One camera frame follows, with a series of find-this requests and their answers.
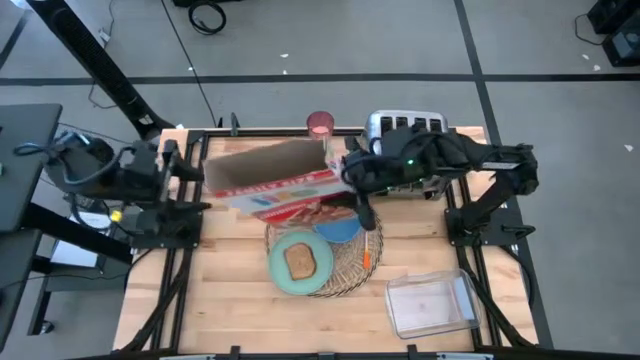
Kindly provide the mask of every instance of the wire basket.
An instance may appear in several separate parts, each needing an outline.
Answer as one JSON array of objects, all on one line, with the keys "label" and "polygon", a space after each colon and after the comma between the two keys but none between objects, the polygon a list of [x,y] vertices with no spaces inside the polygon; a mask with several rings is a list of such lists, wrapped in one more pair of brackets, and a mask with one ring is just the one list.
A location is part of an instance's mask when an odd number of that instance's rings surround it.
[{"label": "wire basket", "polygon": [[[283,235],[289,232],[309,231],[313,232],[311,227],[289,227],[276,228],[267,225],[265,229],[265,243],[267,255],[271,248]],[[362,265],[364,257],[364,246],[366,238],[369,238],[369,256],[371,258],[371,266],[365,269]],[[378,267],[382,258],[382,224],[376,216],[376,229],[373,231],[360,232],[351,240],[344,244],[330,243],[333,251],[334,265],[333,273],[329,280],[322,288],[308,296],[313,297],[334,297],[345,295],[366,283],[373,272]]]}]

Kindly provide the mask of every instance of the cardboard box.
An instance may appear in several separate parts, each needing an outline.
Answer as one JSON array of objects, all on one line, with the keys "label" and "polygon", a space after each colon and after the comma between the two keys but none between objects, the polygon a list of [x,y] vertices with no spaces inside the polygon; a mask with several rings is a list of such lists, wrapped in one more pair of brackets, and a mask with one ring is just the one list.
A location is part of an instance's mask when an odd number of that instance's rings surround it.
[{"label": "cardboard box", "polygon": [[320,205],[351,191],[323,141],[291,140],[205,160],[203,166],[216,198],[272,225],[310,226],[354,216],[350,209]]}]

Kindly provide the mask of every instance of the wooden tabletop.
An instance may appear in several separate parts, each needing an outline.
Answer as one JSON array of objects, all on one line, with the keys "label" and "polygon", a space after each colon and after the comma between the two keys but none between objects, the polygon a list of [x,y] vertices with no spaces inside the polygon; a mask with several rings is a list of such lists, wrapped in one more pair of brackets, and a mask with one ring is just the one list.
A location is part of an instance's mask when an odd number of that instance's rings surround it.
[{"label": "wooden tabletop", "polygon": [[[484,142],[482,127],[458,127],[457,131]],[[175,139],[184,155],[187,133],[165,130],[161,144]],[[208,158],[284,140],[212,138]],[[345,151],[341,138],[333,141],[338,152]],[[199,147],[195,145],[193,165],[200,161]],[[491,175],[468,175],[472,198],[489,187]],[[175,193],[178,182],[174,179],[170,187]],[[192,191],[190,186],[186,199],[191,199]],[[467,330],[401,340],[392,330],[385,307],[384,290],[389,280],[458,268],[455,250],[447,240],[445,199],[374,199],[384,229],[382,261],[364,286],[344,297],[329,299],[280,291],[267,272],[265,224],[227,208],[206,187],[202,201],[210,202],[212,208],[205,212],[201,243],[191,265],[180,353],[229,353],[232,345],[240,345],[243,353],[404,352],[408,344],[416,344],[418,351],[473,349]],[[114,348],[127,344],[156,306],[165,256],[165,250],[154,250],[129,276]],[[526,339],[536,342],[518,264],[498,248],[485,247],[484,257],[495,302]],[[482,316],[483,340],[488,343],[484,311]],[[172,321],[170,308],[164,346],[168,346]]]}]

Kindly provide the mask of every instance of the bread slice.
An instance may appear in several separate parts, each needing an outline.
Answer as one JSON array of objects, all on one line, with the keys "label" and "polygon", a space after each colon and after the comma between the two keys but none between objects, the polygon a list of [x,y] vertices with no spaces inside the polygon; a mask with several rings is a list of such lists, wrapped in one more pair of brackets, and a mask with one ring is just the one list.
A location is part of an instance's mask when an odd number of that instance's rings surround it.
[{"label": "bread slice", "polygon": [[316,260],[309,245],[303,243],[291,245],[284,251],[284,257],[293,280],[308,279],[315,274]]}]

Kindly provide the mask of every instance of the clear plastic container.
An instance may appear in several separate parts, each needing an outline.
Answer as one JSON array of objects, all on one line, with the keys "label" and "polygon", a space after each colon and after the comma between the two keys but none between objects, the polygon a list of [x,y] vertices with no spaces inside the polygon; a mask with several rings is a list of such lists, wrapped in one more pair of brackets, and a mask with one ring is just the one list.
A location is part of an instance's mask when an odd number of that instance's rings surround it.
[{"label": "clear plastic container", "polygon": [[386,302],[401,339],[480,326],[478,297],[469,275],[460,269],[391,280]]}]

